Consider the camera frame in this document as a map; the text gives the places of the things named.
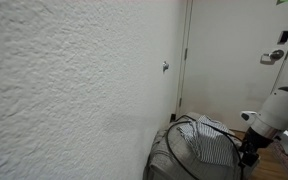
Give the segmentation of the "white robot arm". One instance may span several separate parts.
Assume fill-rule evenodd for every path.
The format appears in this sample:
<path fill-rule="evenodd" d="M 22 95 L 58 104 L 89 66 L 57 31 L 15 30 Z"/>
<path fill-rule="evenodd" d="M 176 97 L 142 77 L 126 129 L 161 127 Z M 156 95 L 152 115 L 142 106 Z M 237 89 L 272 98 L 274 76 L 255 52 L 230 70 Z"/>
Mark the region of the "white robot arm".
<path fill-rule="evenodd" d="M 241 111 L 240 117 L 249 125 L 239 148 L 243 164 L 253 166 L 257 151 L 275 140 L 288 150 L 288 86 L 274 90 L 258 112 Z"/>

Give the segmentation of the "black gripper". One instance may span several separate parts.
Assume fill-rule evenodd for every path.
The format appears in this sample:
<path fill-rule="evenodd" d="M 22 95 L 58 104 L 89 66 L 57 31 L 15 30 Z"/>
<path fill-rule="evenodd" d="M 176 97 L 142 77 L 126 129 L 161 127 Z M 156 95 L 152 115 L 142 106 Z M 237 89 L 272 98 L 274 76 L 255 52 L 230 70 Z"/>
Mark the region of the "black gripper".
<path fill-rule="evenodd" d="M 273 142 L 272 139 L 268 139 L 255 132 L 252 128 L 249 128 L 242 140 L 242 145 L 239 151 L 243 154 L 242 163 L 247 166 L 253 166 L 259 159 L 257 150 L 260 148 L 267 148 Z"/>

